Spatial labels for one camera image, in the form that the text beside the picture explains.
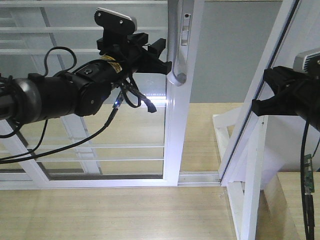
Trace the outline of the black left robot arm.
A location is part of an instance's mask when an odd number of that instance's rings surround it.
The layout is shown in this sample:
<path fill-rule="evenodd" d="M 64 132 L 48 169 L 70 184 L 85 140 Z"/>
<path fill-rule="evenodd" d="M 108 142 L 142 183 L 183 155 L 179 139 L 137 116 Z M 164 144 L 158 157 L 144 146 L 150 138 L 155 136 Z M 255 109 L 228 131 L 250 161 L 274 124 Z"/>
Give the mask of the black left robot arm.
<path fill-rule="evenodd" d="M 26 78 L 2 77 L 1 119 L 21 126 L 70 114 L 94 115 L 115 88 L 120 88 L 120 96 L 127 103 L 128 94 L 136 96 L 137 102 L 131 103 L 131 107 L 146 104 L 148 111 L 154 113 L 156 107 L 139 91 L 133 74 L 167 75 L 172 63 L 160 60 L 166 40 L 160 38 L 148 44 L 148 39 L 146 33 L 132 30 L 126 33 L 104 30 L 97 41 L 98 59 L 52 77 L 38 73 L 29 73 Z"/>

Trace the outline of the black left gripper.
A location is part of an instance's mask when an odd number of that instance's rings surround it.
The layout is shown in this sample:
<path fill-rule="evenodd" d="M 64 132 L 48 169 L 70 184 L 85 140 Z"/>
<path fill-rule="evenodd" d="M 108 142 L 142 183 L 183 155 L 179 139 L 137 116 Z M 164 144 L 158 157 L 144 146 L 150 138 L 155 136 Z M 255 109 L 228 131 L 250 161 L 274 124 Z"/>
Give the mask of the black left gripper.
<path fill-rule="evenodd" d="M 97 49 L 101 58 L 96 64 L 103 75 L 129 75 L 150 73 L 167 75 L 172 70 L 172 62 L 163 62 L 150 57 L 149 53 L 159 57 L 166 48 L 166 39 L 159 38 L 153 44 L 144 46 L 149 41 L 147 33 L 103 29 L 102 38 L 97 40 Z"/>

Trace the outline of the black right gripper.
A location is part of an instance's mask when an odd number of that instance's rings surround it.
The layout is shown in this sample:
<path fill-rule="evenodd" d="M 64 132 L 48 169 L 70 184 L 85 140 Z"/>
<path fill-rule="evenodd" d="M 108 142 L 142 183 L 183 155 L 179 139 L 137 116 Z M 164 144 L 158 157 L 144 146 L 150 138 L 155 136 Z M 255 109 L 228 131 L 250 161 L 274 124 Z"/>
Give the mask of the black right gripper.
<path fill-rule="evenodd" d="M 253 99 L 251 111 L 257 116 L 320 116 L 320 79 L 291 68 L 277 66 L 264 71 L 263 80 L 274 96 Z"/>

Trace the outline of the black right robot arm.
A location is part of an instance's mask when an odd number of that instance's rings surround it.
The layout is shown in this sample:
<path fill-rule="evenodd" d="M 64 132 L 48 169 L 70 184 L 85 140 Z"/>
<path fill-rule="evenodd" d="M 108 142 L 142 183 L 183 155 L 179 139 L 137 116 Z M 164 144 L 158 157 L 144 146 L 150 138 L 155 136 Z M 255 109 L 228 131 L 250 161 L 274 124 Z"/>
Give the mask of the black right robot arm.
<path fill-rule="evenodd" d="M 317 125 L 320 119 L 320 81 L 306 73 L 277 66 L 264 70 L 263 81 L 274 93 L 269 99 L 253 99 L 251 110 L 257 116 L 300 116 L 310 117 L 310 123 Z"/>

